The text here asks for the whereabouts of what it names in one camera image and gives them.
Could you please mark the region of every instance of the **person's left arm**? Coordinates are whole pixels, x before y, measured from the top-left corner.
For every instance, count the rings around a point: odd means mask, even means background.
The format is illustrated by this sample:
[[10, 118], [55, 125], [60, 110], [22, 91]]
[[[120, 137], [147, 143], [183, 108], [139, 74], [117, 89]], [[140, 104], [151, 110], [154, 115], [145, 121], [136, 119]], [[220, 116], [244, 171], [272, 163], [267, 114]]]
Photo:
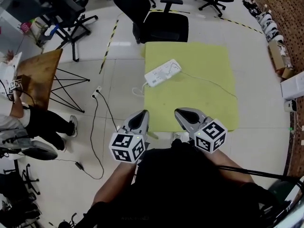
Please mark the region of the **person's left arm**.
[[135, 174], [136, 164], [121, 162], [114, 170], [110, 178], [98, 190], [93, 204], [98, 202], [111, 202], [126, 187], [130, 186]]

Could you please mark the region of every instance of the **computer monitor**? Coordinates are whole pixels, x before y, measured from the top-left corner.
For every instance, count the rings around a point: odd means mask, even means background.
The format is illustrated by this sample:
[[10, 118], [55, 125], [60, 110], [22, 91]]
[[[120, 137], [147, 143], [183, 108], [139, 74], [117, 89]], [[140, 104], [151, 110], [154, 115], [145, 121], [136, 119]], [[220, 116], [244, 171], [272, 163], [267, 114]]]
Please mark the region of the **computer monitor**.
[[46, 0], [3, 0], [0, 4], [11, 16], [21, 23], [28, 22], [52, 10]]

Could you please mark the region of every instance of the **brown wall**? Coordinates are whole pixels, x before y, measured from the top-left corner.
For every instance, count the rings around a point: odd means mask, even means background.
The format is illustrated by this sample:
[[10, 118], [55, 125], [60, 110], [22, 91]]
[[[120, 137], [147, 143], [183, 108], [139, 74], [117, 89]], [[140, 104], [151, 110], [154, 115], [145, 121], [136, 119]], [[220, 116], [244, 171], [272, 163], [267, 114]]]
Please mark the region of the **brown wall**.
[[[267, 4], [267, 9], [271, 9], [272, 17], [278, 25], [278, 30], [284, 36], [295, 73], [304, 71], [304, 0], [256, 0], [261, 9]], [[304, 125], [304, 99], [298, 98], [298, 118], [299, 125]], [[293, 176], [304, 175], [304, 132], [297, 126], [296, 118], [294, 141], [290, 145], [290, 159], [287, 160], [286, 172]]]

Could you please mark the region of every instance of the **cardboard box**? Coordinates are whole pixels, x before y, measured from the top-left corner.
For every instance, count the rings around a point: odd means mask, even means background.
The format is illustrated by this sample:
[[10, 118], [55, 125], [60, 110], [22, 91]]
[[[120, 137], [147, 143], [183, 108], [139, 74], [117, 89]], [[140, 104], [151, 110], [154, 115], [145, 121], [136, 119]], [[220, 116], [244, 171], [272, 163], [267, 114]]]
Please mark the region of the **cardboard box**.
[[290, 59], [286, 56], [282, 56], [279, 50], [279, 45], [284, 46], [280, 42], [277, 42], [275, 40], [270, 41], [268, 43], [268, 51], [271, 57], [271, 60], [273, 62], [273, 66], [275, 69], [275, 72], [282, 78], [288, 79], [291, 78], [294, 75], [293, 69], [287, 66], [287, 62], [290, 61]]

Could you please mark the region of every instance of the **chair armrest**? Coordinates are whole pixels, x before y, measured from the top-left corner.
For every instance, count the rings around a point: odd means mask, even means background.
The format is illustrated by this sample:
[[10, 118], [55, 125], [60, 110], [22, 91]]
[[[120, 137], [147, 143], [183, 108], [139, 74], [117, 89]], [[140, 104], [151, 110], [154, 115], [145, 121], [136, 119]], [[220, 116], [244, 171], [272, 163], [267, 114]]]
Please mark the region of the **chair armrest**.
[[165, 3], [171, 3], [171, 4], [183, 4], [182, 0], [161, 0], [161, 2], [165, 2]]
[[174, 4], [183, 4], [182, 0], [161, 0], [161, 2], [165, 2], [166, 3], [166, 7], [164, 10], [164, 13], [169, 13], [171, 5]]

